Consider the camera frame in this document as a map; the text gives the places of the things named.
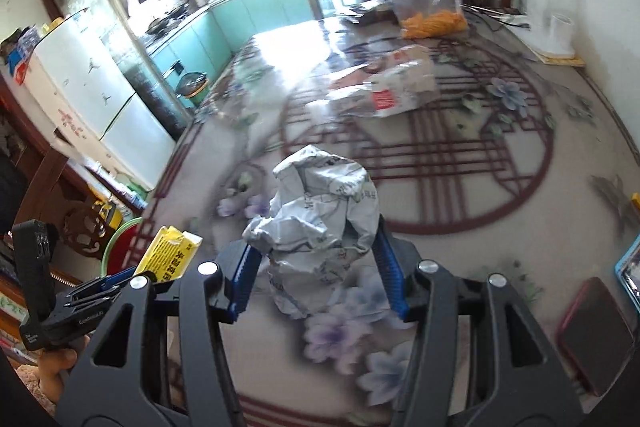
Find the person's left hand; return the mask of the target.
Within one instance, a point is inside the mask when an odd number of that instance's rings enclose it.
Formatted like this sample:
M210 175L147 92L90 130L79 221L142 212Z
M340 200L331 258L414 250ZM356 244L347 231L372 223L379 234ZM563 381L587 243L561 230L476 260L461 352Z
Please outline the person's left hand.
M30 394L53 416L64 390L62 373L70 371L77 360L78 352L72 348L40 350L36 365L20 365L15 373Z

